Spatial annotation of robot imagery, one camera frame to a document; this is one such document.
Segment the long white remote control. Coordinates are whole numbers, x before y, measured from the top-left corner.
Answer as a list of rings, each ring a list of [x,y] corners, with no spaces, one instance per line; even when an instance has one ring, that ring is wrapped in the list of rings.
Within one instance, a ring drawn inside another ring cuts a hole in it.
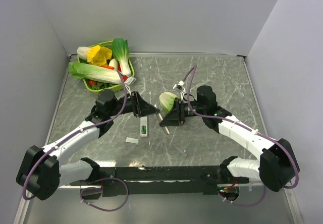
[[[140,118],[140,137],[148,137],[148,117]]]

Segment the white battery cover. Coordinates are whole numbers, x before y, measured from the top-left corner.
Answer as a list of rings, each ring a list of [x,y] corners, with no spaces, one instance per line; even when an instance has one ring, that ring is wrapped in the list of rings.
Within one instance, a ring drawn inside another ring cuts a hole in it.
[[[139,140],[136,139],[136,138],[127,137],[126,142],[127,143],[132,143],[132,144],[138,144]]]

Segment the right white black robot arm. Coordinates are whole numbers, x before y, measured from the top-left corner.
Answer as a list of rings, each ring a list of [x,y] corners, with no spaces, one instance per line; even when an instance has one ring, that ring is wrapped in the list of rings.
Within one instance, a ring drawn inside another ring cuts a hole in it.
[[[270,190],[288,188],[287,183],[300,172],[291,144],[284,138],[275,140],[264,136],[240,122],[233,114],[218,105],[217,96],[210,86],[202,85],[196,90],[196,98],[189,100],[183,93],[180,97],[164,92],[159,96],[166,115],[161,127],[179,126],[186,117],[202,117],[204,124],[248,150],[254,160],[229,157],[222,163],[221,179],[226,183],[236,178],[260,180]]]

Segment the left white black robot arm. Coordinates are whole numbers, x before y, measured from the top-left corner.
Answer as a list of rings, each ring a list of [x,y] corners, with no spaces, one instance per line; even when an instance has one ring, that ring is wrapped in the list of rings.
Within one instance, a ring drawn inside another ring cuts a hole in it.
[[[27,149],[16,177],[16,182],[23,188],[23,198],[45,200],[63,185],[76,181],[85,181],[89,185],[97,183],[99,164],[88,158],[72,164],[65,164],[65,160],[107,133],[119,115],[132,113],[141,118],[159,112],[138,91],[126,93],[120,99],[110,89],[101,91],[90,115],[81,125],[51,144],[42,148],[33,145]]]

